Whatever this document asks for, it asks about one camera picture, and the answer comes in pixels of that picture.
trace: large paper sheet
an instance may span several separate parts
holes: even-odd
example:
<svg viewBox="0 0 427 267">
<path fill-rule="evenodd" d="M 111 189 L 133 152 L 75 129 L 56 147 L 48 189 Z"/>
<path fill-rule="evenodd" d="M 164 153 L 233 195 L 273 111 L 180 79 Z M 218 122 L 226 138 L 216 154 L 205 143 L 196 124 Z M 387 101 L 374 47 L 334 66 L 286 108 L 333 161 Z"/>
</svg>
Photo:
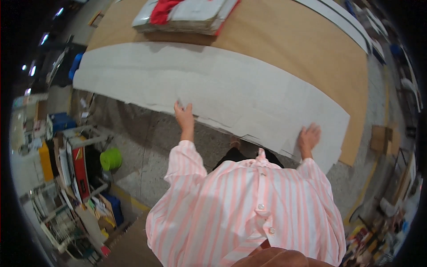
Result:
<svg viewBox="0 0 427 267">
<path fill-rule="evenodd" d="M 198 121 L 299 160 L 302 126 L 316 122 L 313 157 L 323 172 L 338 161 L 350 116 L 313 85 L 261 60 L 214 47 L 143 42 L 84 54 L 74 88 L 173 114 L 193 103 Z"/>
</svg>

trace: camera wearer's hand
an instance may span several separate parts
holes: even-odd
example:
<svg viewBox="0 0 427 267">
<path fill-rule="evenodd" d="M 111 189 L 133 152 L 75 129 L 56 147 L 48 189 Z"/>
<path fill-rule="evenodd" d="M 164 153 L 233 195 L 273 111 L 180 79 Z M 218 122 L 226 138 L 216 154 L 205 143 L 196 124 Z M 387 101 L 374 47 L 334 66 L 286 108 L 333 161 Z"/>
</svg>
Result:
<svg viewBox="0 0 427 267">
<path fill-rule="evenodd" d="M 311 150 L 319 143 L 321 133 L 320 126 L 315 123 L 311 123 L 308 129 L 302 127 L 298 137 L 298 147 L 302 159 L 313 158 Z"/>
<path fill-rule="evenodd" d="M 190 103 L 187 105 L 186 109 L 179 106 L 179 102 L 176 101 L 173 107 L 175 110 L 175 117 L 178 121 L 181 130 L 181 141 L 189 140 L 193 141 L 194 139 L 194 117 L 193 117 L 193 105 Z"/>
</svg>

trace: pink striped shirt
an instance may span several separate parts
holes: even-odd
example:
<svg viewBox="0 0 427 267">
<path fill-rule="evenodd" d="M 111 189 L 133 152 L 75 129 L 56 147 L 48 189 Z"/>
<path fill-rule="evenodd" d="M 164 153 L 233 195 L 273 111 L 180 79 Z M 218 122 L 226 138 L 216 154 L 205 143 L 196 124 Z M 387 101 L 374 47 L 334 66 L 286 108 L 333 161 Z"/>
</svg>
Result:
<svg viewBox="0 0 427 267">
<path fill-rule="evenodd" d="M 330 183 L 310 158 L 298 169 L 225 161 L 209 175 L 193 142 L 169 155 L 169 190 L 147 217 L 148 246 L 164 266 L 230 266 L 265 240 L 338 266 L 344 226 Z"/>
</svg>

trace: ceiling light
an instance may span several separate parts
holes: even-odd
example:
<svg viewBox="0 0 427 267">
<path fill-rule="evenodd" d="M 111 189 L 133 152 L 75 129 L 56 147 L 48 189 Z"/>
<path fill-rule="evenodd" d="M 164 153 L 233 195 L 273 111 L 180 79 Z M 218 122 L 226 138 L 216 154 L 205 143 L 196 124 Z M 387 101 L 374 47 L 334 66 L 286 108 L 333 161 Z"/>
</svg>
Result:
<svg viewBox="0 0 427 267">
<path fill-rule="evenodd" d="M 43 36 L 43 40 L 41 41 L 40 45 L 44 44 L 44 42 L 46 41 L 47 37 L 49 37 L 49 34 L 45 34 Z"/>
<path fill-rule="evenodd" d="M 35 73 L 35 66 L 34 66 L 34 67 L 32 67 L 32 70 L 31 70 L 31 74 L 30 74 L 30 76 L 34 76 L 34 73 Z"/>
<path fill-rule="evenodd" d="M 64 11 L 64 8 L 61 7 L 61 9 L 58 10 L 58 12 L 55 14 L 55 16 L 58 17 L 60 14 L 62 14 L 63 11 Z"/>
</svg>

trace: concrete floor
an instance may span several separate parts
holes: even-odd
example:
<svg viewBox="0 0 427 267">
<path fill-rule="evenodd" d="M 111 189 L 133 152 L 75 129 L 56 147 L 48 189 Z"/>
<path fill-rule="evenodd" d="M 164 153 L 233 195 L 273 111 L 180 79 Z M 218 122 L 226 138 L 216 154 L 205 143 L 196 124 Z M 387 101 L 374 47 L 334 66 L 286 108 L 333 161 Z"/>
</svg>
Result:
<svg viewBox="0 0 427 267">
<path fill-rule="evenodd" d="M 76 42 L 87 44 L 93 31 L 93 28 L 87 26 L 87 21 L 95 11 L 105 9 L 110 3 L 111 0 L 90 0 L 64 31 L 63 36 L 74 34 Z M 372 124 L 382 125 L 386 117 L 386 89 L 382 70 L 383 67 L 378 60 L 369 55 L 369 98 L 364 132 L 356 161 L 353 167 L 338 162 L 327 174 L 332 185 L 335 203 L 343 218 L 352 211 L 355 202 L 364 194 L 365 183 L 370 178 L 375 163 L 376 157 L 369 149 L 369 140 Z M 399 118 L 400 107 L 397 101 L 391 100 L 393 94 L 390 92 L 395 94 L 389 88 L 389 112 L 391 112 L 389 121 L 394 119 L 399 121 L 403 136 L 404 128 Z M 81 95 L 83 93 L 80 91 L 74 92 L 73 98 L 77 99 L 75 103 L 78 103 Z M 112 145 L 119 148 L 123 156 L 122 167 L 113 174 L 116 184 L 135 199 L 152 207 L 169 187 L 163 180 L 163 176 L 167 170 L 169 151 L 179 141 L 180 129 L 175 118 L 99 95 L 95 97 L 93 105 L 95 111 L 89 118 L 89 123 L 97 124 L 114 135 Z M 209 172 L 227 152 L 229 137 L 197 124 L 195 144 Z M 253 156 L 257 147 L 244 143 L 242 150 L 247 156 Z M 286 167 L 298 166 L 296 162 L 284 156 L 279 159 Z"/>
</svg>

